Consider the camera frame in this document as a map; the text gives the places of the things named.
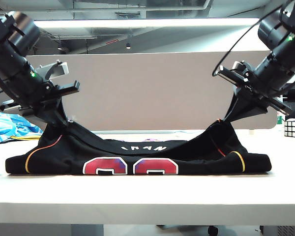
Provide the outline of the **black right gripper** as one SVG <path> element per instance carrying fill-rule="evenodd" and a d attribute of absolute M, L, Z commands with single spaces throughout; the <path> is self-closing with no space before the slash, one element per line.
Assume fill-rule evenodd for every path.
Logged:
<path fill-rule="evenodd" d="M 265 94 L 258 85 L 251 83 L 249 78 L 240 75 L 238 69 L 227 69 L 220 65 L 217 69 L 217 75 L 235 86 L 230 106 L 223 121 L 236 121 L 266 114 L 268 107 L 272 107 L 285 115 L 290 115 L 293 112 L 290 106 Z"/>

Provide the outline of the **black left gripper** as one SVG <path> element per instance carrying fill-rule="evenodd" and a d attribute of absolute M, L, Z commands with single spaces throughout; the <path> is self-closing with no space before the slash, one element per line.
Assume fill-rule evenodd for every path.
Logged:
<path fill-rule="evenodd" d="M 10 99 L 1 103 L 0 111 L 18 110 L 22 114 L 35 114 L 47 124 L 67 126 L 62 97 L 79 92 L 80 83 L 74 81 L 64 86 L 44 82 L 32 94 L 11 94 Z"/>

